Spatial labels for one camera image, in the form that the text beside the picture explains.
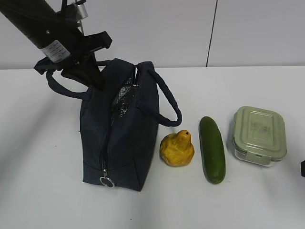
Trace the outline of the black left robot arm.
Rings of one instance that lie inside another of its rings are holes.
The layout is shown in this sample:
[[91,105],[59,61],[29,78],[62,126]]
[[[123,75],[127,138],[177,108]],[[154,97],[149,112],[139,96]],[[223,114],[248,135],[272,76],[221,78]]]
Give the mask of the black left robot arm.
[[83,34],[81,21],[88,16],[84,4],[63,0],[55,11],[44,0],[2,0],[0,11],[44,53],[34,66],[38,73],[60,71],[63,77],[101,90],[105,79],[95,52],[108,49],[112,39],[106,31]]

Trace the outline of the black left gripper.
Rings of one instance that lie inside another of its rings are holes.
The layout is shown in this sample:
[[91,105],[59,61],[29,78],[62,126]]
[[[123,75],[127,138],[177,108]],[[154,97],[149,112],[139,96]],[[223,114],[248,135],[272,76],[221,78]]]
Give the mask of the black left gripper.
[[106,31],[85,36],[76,24],[40,22],[33,25],[33,43],[45,55],[34,66],[40,74],[62,70],[65,78],[104,89],[95,52],[110,47],[112,39]]

